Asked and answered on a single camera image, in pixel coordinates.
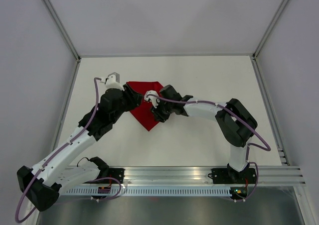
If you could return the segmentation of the red cloth napkin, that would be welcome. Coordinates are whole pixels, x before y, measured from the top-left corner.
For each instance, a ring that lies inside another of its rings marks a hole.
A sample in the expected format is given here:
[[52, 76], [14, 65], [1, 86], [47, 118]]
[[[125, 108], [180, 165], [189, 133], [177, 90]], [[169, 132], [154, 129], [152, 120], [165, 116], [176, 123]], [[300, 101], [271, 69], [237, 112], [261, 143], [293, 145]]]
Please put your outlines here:
[[[155, 82], [138, 82], [129, 81], [127, 84], [137, 93], [142, 96], [146, 94], [147, 91], [156, 91], [157, 93], [163, 88], [163, 85], [158, 81]], [[147, 130], [150, 131], [154, 128], [158, 121], [155, 121], [155, 117], [151, 112], [152, 103], [146, 102], [142, 99], [141, 105], [130, 111], [132, 116]]]

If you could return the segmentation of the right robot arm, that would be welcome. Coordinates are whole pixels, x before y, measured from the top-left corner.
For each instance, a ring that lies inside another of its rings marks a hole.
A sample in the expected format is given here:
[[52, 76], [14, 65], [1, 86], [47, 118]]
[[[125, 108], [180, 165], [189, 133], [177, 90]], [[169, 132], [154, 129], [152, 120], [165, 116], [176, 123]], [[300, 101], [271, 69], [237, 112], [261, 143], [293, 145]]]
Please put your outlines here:
[[230, 144], [230, 159], [227, 176], [230, 183], [257, 182], [257, 172], [248, 162], [249, 142], [257, 128], [257, 122], [237, 99], [226, 103], [198, 101], [191, 95], [181, 96], [172, 85], [160, 90], [148, 91], [144, 100], [152, 103], [151, 112], [155, 120], [165, 122], [171, 114], [200, 117], [217, 122]]

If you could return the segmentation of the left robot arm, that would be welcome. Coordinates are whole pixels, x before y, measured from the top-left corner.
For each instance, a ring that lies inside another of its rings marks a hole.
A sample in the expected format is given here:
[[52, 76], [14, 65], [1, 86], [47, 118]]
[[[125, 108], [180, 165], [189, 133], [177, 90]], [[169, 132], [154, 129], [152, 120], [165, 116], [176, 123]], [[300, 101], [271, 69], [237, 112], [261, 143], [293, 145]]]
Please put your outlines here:
[[18, 169], [17, 179], [23, 195], [42, 212], [53, 206], [60, 194], [71, 186], [93, 180], [106, 182], [108, 166], [98, 157], [90, 159], [84, 168], [76, 169], [70, 178], [63, 176], [62, 172], [78, 155], [109, 132], [123, 113], [137, 108], [142, 100], [143, 96], [128, 84], [121, 89], [109, 88], [101, 96], [96, 95], [95, 105], [63, 145], [31, 168], [22, 166]]

